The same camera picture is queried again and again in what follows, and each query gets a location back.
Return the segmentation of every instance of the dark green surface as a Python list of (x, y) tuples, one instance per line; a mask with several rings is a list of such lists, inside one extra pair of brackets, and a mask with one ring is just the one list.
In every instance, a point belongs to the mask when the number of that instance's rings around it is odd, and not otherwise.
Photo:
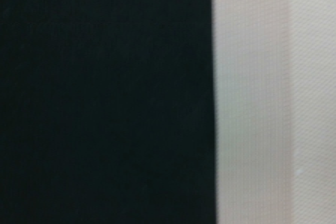
[(214, 224), (210, 1), (0, 7), (0, 223)]

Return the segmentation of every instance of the dark panel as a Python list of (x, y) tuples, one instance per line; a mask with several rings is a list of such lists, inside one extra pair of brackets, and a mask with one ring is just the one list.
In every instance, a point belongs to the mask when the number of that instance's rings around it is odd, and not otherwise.
[(1, 4), (1, 223), (214, 223), (210, 2)]

